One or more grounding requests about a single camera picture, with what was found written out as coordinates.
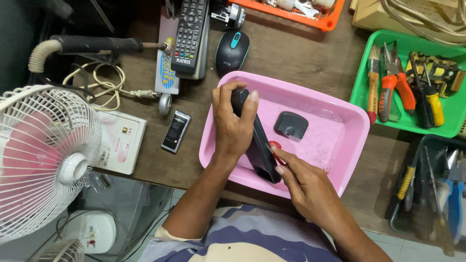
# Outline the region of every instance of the fingernail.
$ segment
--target fingernail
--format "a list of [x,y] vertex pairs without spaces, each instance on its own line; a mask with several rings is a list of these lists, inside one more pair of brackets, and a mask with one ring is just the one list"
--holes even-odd
[[256,90],[252,91],[252,93],[249,94],[249,99],[255,102],[259,101],[259,92],[257,92]]
[[285,170],[283,170],[283,168],[279,165],[275,167],[275,171],[277,171],[277,173],[279,173],[280,175],[283,175],[285,173]]

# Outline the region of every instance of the battery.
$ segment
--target battery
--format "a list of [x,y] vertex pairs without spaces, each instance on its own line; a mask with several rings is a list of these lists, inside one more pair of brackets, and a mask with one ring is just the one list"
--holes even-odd
[[175,110],[173,118],[171,119],[170,127],[168,128],[167,134],[162,142],[162,148],[173,153],[178,151],[179,143],[183,138],[183,134],[185,133],[190,119],[191,116]]

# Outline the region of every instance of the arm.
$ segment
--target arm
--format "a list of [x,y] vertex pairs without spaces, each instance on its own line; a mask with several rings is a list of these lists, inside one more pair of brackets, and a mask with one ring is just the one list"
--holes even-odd
[[246,86],[246,83],[235,81],[212,91],[215,153],[204,172],[181,197],[163,223],[162,227],[172,236],[184,239],[202,238],[228,176],[251,144],[259,94],[253,91],[248,96],[241,118],[233,113],[230,102],[232,90]]
[[283,150],[274,149],[274,152],[289,166],[279,165],[275,169],[283,177],[294,206],[306,219],[332,236],[342,259],[351,262],[391,261],[356,224],[324,170]]

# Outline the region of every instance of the black remote control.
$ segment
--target black remote control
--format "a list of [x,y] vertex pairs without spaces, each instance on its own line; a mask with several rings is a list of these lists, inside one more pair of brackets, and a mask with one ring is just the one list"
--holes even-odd
[[194,74],[208,0],[183,0],[171,69]]
[[[249,91],[247,89],[235,89],[232,91],[231,103],[233,112],[238,117],[241,117],[243,105],[248,95]],[[269,145],[267,136],[265,135],[262,124],[260,123],[259,116],[256,114],[256,118],[254,119],[253,140],[251,141],[249,148],[246,150],[246,156],[249,159],[249,162],[253,165],[256,174],[263,179],[276,184],[281,181],[281,176],[277,171],[275,171],[277,161],[275,160],[274,155],[267,148],[267,145]]]

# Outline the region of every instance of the pink plastic basin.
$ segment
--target pink plastic basin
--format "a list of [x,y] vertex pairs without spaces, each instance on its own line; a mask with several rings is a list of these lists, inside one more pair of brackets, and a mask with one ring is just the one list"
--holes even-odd
[[[283,150],[296,154],[329,174],[341,196],[351,178],[369,132],[367,113],[358,106],[323,93],[280,80],[241,71],[225,75],[219,85],[243,81],[247,89],[259,92],[259,115],[269,141],[277,141]],[[282,111],[296,113],[309,121],[302,139],[288,137],[274,130]],[[199,160],[206,167],[215,151],[215,126],[212,107],[202,135]],[[236,183],[270,194],[290,198],[283,181],[272,184],[258,175],[243,155],[228,178]]]

